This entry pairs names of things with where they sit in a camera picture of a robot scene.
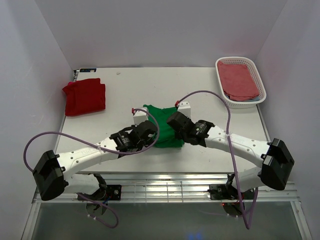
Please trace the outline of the green t shirt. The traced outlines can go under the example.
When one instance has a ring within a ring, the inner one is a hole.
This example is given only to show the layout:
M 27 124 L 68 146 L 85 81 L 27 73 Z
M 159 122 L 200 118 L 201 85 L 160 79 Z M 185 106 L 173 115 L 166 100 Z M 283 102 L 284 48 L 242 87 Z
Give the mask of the green t shirt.
M 154 144 L 155 148 L 181 148 L 184 141 L 175 137 L 175 131 L 167 124 L 167 119 L 177 112 L 175 107 L 157 108 L 153 105 L 144 104 L 148 112 L 155 118 L 159 125 L 159 138 Z

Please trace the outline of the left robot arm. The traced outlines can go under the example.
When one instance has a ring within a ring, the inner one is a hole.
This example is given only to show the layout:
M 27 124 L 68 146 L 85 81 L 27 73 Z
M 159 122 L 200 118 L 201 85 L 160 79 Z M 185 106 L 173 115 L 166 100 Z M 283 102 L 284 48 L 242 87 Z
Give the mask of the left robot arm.
M 64 153 L 46 151 L 32 171 L 41 199 L 50 201 L 63 193 L 80 193 L 90 200 L 102 200 L 108 189 L 103 177 L 98 173 L 82 174 L 81 171 L 137 154 L 153 143 L 157 131 L 157 126 L 146 120 L 78 150 Z

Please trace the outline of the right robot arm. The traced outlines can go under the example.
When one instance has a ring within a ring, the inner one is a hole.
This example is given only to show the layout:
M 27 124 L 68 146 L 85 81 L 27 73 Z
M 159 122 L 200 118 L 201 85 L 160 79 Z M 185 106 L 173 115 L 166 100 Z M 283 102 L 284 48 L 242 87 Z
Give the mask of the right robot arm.
M 295 161 L 282 140 L 275 138 L 267 142 L 227 134 L 212 122 L 192 122 L 179 111 L 173 113 L 166 123 L 185 143 L 218 149 L 255 165 L 243 172 L 232 173 L 224 186 L 217 186 L 213 192 L 220 198 L 237 199 L 243 193 L 262 186 L 277 191 L 286 188 Z

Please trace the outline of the folded red t shirt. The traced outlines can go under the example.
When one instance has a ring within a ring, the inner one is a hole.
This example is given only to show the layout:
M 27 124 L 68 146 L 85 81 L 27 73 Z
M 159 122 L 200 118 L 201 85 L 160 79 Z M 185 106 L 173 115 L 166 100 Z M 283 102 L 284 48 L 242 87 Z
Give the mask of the folded red t shirt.
M 62 91 L 66 96 L 65 115 L 76 117 L 106 109 L 106 85 L 100 78 L 69 82 Z

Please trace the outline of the white perforated plastic basket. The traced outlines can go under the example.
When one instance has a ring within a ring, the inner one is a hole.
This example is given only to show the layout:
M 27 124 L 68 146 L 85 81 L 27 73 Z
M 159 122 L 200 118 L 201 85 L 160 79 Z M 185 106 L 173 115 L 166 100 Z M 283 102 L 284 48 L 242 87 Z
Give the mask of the white perforated plastic basket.
M 245 64 L 247 65 L 249 72 L 253 78 L 253 81 L 255 82 L 258 91 L 259 91 L 259 101 L 253 101 L 253 102 L 247 102 L 247 101 L 233 101 L 230 100 L 224 93 L 223 88 L 222 88 L 222 84 L 220 81 L 220 76 L 219 76 L 219 72 L 218 72 L 218 62 L 221 61 L 225 64 Z M 263 101 L 266 99 L 267 97 L 267 93 L 266 90 L 264 88 L 264 84 L 262 82 L 262 79 L 260 77 L 260 74 L 257 70 L 257 67 L 255 65 L 255 63 L 250 60 L 249 58 L 246 57 L 240 57 L 240 56 L 232 56 L 232 57 L 221 57 L 219 58 L 216 62 L 215 62 L 215 67 L 216 67 L 216 74 L 217 74 L 217 79 L 218 79 L 218 84 L 220 87 L 220 92 L 221 92 L 221 96 L 222 98 L 226 101 L 227 105 L 230 108 L 233 109 L 247 109 L 247 108 L 252 108 L 255 107 L 258 104 L 263 103 Z

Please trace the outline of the pink t shirt in basket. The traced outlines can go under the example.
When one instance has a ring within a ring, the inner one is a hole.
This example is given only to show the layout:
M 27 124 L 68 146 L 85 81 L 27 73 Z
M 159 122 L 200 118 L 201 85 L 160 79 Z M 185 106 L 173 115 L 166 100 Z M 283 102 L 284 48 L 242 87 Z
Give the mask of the pink t shirt in basket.
M 259 90 L 245 64 L 228 64 L 219 61 L 217 69 L 224 94 L 232 101 L 251 101 Z

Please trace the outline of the light blue t shirt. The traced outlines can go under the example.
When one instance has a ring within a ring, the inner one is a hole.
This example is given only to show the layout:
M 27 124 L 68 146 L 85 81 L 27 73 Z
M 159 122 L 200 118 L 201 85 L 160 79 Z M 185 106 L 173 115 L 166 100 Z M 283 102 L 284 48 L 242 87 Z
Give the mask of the light blue t shirt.
M 257 97 L 255 97 L 255 98 L 253 98 L 253 99 L 247 100 L 247 102 L 257 102 L 257 101 L 259 101 L 259 100 L 260 100 L 260 98 L 257 96 Z

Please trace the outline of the blue label sticker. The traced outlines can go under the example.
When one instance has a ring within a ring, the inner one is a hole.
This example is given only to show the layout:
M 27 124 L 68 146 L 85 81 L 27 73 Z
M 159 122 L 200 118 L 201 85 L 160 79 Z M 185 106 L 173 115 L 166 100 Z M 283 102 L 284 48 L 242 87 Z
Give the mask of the blue label sticker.
M 95 73 L 96 71 L 96 68 L 81 68 L 79 70 L 80 73 Z

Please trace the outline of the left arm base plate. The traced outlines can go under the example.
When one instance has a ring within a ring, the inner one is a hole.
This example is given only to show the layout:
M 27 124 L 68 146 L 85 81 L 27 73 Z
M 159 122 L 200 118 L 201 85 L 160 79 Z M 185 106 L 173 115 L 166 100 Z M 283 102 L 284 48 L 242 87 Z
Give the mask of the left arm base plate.
M 102 185 L 92 194 L 80 193 L 82 196 L 94 201 L 119 201 L 122 194 L 122 185 Z

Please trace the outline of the aluminium rail frame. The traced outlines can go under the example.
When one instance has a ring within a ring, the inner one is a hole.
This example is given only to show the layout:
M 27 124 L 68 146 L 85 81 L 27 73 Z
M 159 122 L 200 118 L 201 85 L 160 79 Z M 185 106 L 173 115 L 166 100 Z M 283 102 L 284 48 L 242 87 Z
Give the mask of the aluminium rail frame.
M 252 224 L 225 213 L 210 199 L 210 184 L 224 174 L 105 174 L 121 185 L 121 199 L 109 206 L 119 217 L 110 229 L 87 216 L 86 203 L 65 193 L 51 201 L 36 194 L 22 234 L 24 240 L 310 240 L 293 182 L 284 191 L 262 187 Z

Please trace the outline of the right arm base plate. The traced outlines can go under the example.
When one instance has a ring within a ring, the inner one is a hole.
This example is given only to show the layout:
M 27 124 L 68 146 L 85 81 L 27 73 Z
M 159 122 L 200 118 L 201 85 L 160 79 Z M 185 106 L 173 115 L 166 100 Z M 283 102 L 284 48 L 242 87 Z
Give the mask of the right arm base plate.
M 241 199 L 253 200 L 256 190 L 256 188 L 250 188 L 249 190 L 241 191 Z M 232 185 L 210 184 L 207 192 L 209 193 L 211 200 L 240 200 L 237 189 Z

